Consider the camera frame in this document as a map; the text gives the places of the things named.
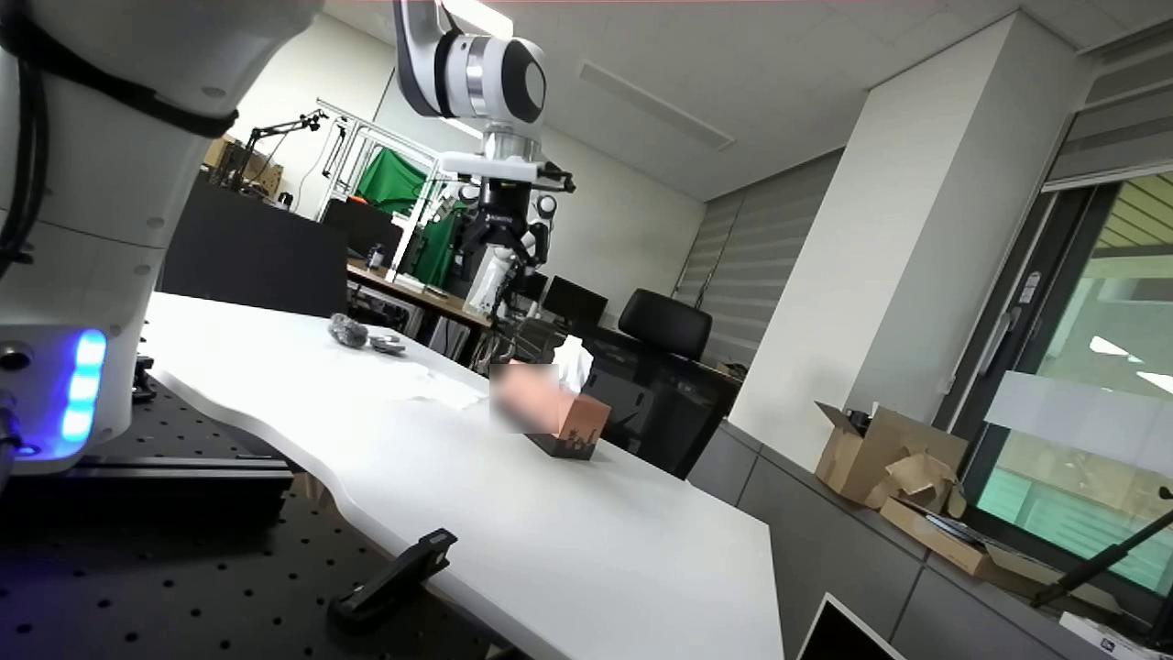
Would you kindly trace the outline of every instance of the laptop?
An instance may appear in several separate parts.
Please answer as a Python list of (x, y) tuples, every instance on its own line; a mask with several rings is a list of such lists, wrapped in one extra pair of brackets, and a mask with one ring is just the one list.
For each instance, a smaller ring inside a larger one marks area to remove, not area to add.
[(905, 660), (869, 625), (863, 625), (840, 599), (826, 594), (801, 660)]

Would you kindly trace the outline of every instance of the black cable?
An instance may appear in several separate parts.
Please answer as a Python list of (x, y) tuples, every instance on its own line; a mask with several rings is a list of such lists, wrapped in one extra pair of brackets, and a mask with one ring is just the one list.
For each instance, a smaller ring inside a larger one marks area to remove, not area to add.
[(46, 32), (33, 17), (25, 0), (5, 0), (0, 3), (0, 43), (57, 77), (66, 77), (75, 83), (85, 83), (101, 97), (117, 98), (120, 108), (132, 108), (147, 119), (158, 119), (179, 131), (195, 131), (206, 140), (224, 137), (239, 113), (224, 113), (224, 119), (211, 119), (211, 113), (192, 113), (184, 108), (167, 102), (154, 90), (113, 77), (101, 68), (91, 68), (88, 58), (82, 58), (79, 53), (69, 53), (66, 43), (60, 43), (53, 32)]
[(15, 468), (15, 446), (19, 446), (15, 440), (0, 435), (0, 497), (5, 497), (9, 477)]
[(31, 235), (49, 186), (49, 98), (38, 68), (19, 68), (19, 153), (9, 224), (0, 230), (0, 278), (10, 263), (31, 263)]

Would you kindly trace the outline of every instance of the blue led light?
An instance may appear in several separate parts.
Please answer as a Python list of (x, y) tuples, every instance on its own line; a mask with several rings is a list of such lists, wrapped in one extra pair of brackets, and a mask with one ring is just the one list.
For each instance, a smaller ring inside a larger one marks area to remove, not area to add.
[(108, 333), (85, 330), (79, 336), (75, 369), (102, 369), (108, 362)]
[(112, 343), (102, 330), (79, 333), (75, 369), (66, 369), (66, 407), (60, 417), (60, 440), (49, 446), (53, 459), (79, 455), (95, 431), (108, 344)]
[(95, 405), (102, 390), (102, 373), (75, 373), (69, 405)]
[(85, 444), (91, 424), (95, 424), (95, 407), (66, 407), (64, 440), (66, 444)]

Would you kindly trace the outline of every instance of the window blind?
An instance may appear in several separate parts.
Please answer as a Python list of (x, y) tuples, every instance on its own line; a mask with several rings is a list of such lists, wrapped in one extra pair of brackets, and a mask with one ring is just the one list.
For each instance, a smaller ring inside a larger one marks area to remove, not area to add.
[(1045, 192), (1173, 169), (1173, 22), (1099, 53), (1105, 69), (1076, 113)]
[(830, 153), (708, 206), (675, 284), (679, 301), (714, 318), (703, 361), (757, 361), (837, 164)]

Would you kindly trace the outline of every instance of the desk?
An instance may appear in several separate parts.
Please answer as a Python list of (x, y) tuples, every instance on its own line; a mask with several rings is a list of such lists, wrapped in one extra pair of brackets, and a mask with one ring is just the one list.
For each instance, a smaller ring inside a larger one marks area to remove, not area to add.
[(323, 318), (158, 292), (154, 373), (317, 473), (399, 554), (451, 528), (429, 589), (532, 657), (776, 660), (771, 528), (620, 446), (554, 464), (492, 385), (406, 344), (349, 354)]
[(399, 299), (399, 301), (412, 301), (424, 313), (422, 327), (420, 327), (420, 336), (432, 336), (435, 330), (435, 318), (451, 318), (460, 327), (468, 330), (468, 336), (462, 343), (462, 354), (454, 357), (460, 362), (468, 362), (475, 354), (477, 354), (477, 343), (482, 343), (482, 330), (492, 327), (492, 318), (466, 306), (462, 299), (451, 299), (451, 292), (435, 292), (435, 290), (412, 290), (412, 285), (399, 285), (399, 284), (389, 284), (383, 278), (378, 270), (372, 267), (358, 267), (358, 263), (349, 263), (345, 274), (355, 284), (355, 285), (372, 285), (378, 292), (389, 292), (389, 299)]

